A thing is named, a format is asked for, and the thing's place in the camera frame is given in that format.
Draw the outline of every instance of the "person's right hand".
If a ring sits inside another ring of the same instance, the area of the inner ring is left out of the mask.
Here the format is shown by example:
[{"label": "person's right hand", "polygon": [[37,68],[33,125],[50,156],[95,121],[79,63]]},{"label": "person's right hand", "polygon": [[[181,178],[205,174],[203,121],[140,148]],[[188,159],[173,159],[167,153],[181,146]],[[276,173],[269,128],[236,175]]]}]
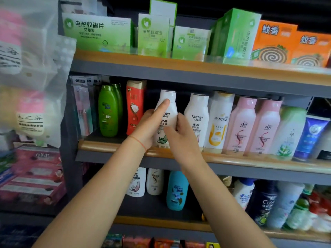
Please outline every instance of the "person's right hand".
[{"label": "person's right hand", "polygon": [[164,133],[168,138],[170,150],[180,165],[186,167],[204,162],[197,138],[183,114],[178,113],[177,131],[172,127],[165,127]]}]

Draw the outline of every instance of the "green circular logo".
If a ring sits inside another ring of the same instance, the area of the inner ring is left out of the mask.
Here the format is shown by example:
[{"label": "green circular logo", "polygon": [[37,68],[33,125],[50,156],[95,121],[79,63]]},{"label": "green circular logo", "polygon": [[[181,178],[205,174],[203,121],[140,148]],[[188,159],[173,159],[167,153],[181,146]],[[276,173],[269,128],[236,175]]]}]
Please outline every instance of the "green circular logo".
[{"label": "green circular logo", "polygon": [[64,20],[64,26],[67,29],[72,29],[73,28],[73,21],[70,18],[67,18]]},{"label": "green circular logo", "polygon": [[252,20],[249,22],[249,25],[250,25],[251,27],[254,27],[254,25],[255,25],[255,19],[252,19]]},{"label": "green circular logo", "polygon": [[178,42],[180,44],[184,44],[185,43],[185,37],[181,36],[180,38],[178,38]]},{"label": "green circular logo", "polygon": [[141,20],[141,25],[143,26],[144,29],[149,29],[149,27],[151,26],[151,20],[148,17],[144,17]]}]

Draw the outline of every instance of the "person's left hand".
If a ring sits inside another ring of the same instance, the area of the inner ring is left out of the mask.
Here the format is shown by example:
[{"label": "person's left hand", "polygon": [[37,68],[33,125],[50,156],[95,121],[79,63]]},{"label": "person's left hand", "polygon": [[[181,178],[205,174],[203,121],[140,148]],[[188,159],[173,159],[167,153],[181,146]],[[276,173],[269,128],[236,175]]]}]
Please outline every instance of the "person's left hand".
[{"label": "person's left hand", "polygon": [[131,134],[133,137],[141,141],[146,149],[149,149],[152,146],[153,135],[159,128],[163,114],[166,112],[169,104],[170,100],[165,99],[155,111],[154,109],[147,110],[141,118],[137,128]]}]

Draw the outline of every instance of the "orange wristband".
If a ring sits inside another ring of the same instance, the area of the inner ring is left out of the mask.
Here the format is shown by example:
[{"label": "orange wristband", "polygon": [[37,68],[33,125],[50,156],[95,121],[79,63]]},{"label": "orange wristband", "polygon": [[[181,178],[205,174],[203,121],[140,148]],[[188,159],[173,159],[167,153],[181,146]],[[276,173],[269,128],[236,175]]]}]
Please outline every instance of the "orange wristband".
[{"label": "orange wristband", "polygon": [[141,141],[139,141],[137,138],[135,138],[135,137],[132,136],[132,135],[128,135],[128,137],[132,137],[133,139],[135,139],[136,141],[138,141],[138,142],[141,144],[141,146],[143,146],[143,148],[145,149],[145,152],[147,151],[147,149],[146,149],[146,147],[143,145],[143,143],[142,143]]}]

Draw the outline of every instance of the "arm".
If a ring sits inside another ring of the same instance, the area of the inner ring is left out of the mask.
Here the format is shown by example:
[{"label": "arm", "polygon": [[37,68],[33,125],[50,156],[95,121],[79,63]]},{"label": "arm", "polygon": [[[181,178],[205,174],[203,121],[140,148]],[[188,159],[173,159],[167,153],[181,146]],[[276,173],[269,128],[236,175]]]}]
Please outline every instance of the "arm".
[{"label": "arm", "polygon": [[164,132],[220,246],[275,247],[205,162],[191,126],[180,113],[177,129],[167,127]]},{"label": "arm", "polygon": [[[155,112],[148,110],[132,136],[146,148],[152,145],[169,100]],[[45,229],[33,248],[101,247],[130,181],[145,153],[132,137],[126,138],[102,169]]]}]

